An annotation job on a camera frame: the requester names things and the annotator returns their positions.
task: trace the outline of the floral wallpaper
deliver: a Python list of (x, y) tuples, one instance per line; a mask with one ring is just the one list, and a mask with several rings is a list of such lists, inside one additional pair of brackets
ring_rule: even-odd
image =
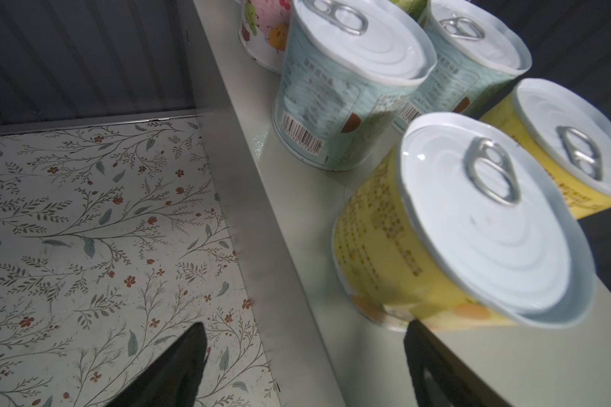
[(0, 137), (0, 406), (101, 406), (194, 322), (198, 407), (278, 406), (197, 118)]

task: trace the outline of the pull ring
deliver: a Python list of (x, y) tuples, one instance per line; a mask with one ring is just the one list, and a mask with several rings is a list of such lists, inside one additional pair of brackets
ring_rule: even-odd
[[(450, 35), (463, 40), (481, 41), (487, 36), (482, 27), (480, 27), (480, 24), (467, 17), (447, 18), (439, 20), (439, 23)], [(473, 32), (466, 31), (459, 23), (466, 24)]]
[[(346, 4), (340, 3), (336, 0), (303, 0), (303, 2), (312, 12), (317, 13), (318, 15), (322, 16), (326, 20), (335, 24), (337, 27), (342, 28), (348, 33), (354, 35), (362, 35), (369, 27), (369, 21), (361, 11), (352, 8), (351, 6), (347, 6)], [(337, 18), (337, 12), (340, 10), (349, 12), (355, 17), (357, 17), (361, 22), (360, 27), (352, 27)]]
[[(487, 151), (493, 151), (498, 155), (498, 162), (493, 161)], [(476, 170), (476, 164), (483, 162), (499, 172), (509, 184), (509, 193), (506, 196), (499, 195), (496, 191), (482, 181)], [(464, 170), (473, 184), (486, 196), (506, 207), (515, 207), (521, 202), (521, 187), (513, 170), (512, 159), (500, 144), (486, 137), (476, 137), (471, 142), (464, 156)]]
[[(588, 137), (586, 134), (580, 132), (578, 129), (570, 126), (557, 126), (556, 131), (559, 133), (559, 137), (563, 142), (563, 147), (568, 152), (568, 158), (570, 162), (584, 174), (593, 178), (595, 181), (602, 181), (603, 169), (602, 169), (602, 153), (599, 147), (593, 139)], [(581, 151), (578, 146), (574, 145), (568, 138), (568, 135), (574, 135), (579, 137), (582, 141), (588, 144), (589, 152)], [(591, 171), (587, 171), (582, 165), (586, 163)]]

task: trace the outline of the can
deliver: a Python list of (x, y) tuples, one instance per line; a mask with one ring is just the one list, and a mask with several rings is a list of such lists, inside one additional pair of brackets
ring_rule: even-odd
[(332, 248), (354, 304), (397, 331), (565, 328), (594, 298), (586, 237), (550, 176), (456, 113), (412, 122), (336, 219)]
[(518, 35), (465, 0), (430, 0), (420, 23), (439, 62), (399, 112), (394, 124), (400, 131), (424, 113), (471, 116), (532, 66)]
[(421, 14), (423, 14), (427, 4), (427, 0), (391, 0), (391, 2), (417, 21)]
[(272, 111), (285, 147), (329, 171), (352, 169), (368, 157), (437, 60), (423, 29), (388, 0), (352, 4), (293, 2)]
[(523, 79), (480, 119), (512, 137), (552, 176), (580, 219), (611, 208), (611, 121), (545, 79)]
[(290, 27), (292, 0), (242, 0), (239, 37), (261, 66), (280, 74)]

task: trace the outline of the gray corrugated wall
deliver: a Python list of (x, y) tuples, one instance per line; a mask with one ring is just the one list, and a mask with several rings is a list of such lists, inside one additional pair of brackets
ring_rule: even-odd
[[(474, 0), (518, 33), (532, 52), (526, 77), (544, 77), (611, 119), (611, 0)], [(597, 273), (611, 291), (611, 209), (580, 220)]]
[(611, 119), (611, 0), (474, 0), (532, 52), (525, 77), (566, 86)]
[(0, 0), (0, 124), (194, 108), (175, 0)]

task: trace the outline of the white can lid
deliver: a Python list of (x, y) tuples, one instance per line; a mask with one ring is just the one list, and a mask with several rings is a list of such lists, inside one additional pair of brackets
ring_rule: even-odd
[(511, 75), (532, 66), (522, 39), (497, 17), (465, 0), (430, 0), (432, 23), (441, 35), (474, 61)]
[(568, 209), (507, 135), (455, 113), (424, 115), (403, 138), (399, 171), (415, 230), (465, 291), (508, 313), (542, 313), (562, 300), (571, 256), (549, 199)]
[(322, 52), (370, 79), (415, 85), (437, 63), (423, 29), (389, 0), (297, 0), (294, 11)]
[[(611, 196), (611, 121), (577, 94), (545, 79), (523, 79), (512, 96), (518, 115), (543, 150), (574, 177)], [(587, 162), (588, 157), (595, 162)]]

